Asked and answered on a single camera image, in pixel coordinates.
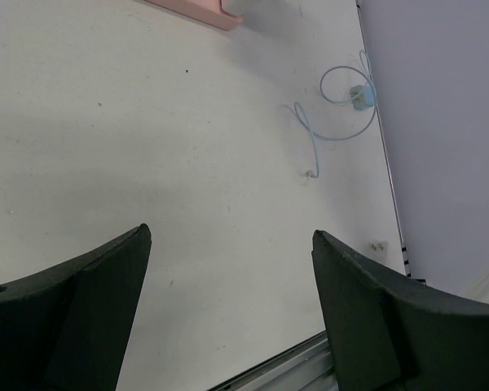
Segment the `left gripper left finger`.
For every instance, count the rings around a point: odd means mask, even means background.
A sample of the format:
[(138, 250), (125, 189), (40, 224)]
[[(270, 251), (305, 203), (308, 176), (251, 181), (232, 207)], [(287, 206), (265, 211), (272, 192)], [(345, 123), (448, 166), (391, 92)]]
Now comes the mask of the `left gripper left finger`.
[(146, 224), (0, 284), (0, 390), (114, 390), (152, 246)]

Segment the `silver white charger plug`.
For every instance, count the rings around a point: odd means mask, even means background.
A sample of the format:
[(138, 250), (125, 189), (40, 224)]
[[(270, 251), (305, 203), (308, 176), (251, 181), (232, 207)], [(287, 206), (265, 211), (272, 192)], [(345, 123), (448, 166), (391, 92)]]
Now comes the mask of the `silver white charger plug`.
[(250, 11), (260, 0), (222, 0), (222, 9), (233, 16), (243, 16)]

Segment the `light blue charger plug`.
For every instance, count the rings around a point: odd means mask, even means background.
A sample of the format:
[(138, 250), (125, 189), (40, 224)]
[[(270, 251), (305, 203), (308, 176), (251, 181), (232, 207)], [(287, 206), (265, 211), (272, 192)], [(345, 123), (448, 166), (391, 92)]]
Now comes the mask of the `light blue charger plug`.
[(351, 87), (350, 101), (356, 111), (368, 110), (376, 105), (376, 98), (370, 85)]

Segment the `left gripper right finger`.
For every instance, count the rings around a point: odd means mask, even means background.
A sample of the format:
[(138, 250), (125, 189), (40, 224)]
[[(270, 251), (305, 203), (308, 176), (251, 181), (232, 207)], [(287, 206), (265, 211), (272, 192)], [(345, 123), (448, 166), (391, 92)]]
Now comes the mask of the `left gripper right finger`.
[(325, 231), (319, 301), (341, 390), (489, 390), (489, 304), (431, 288)]

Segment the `pink power strip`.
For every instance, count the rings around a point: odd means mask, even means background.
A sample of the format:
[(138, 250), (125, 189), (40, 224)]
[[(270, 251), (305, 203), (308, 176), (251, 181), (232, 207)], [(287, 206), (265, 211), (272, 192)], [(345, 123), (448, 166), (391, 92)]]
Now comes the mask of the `pink power strip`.
[(233, 30), (244, 20), (243, 16), (224, 11), (220, 0), (146, 0), (146, 2), (223, 31)]

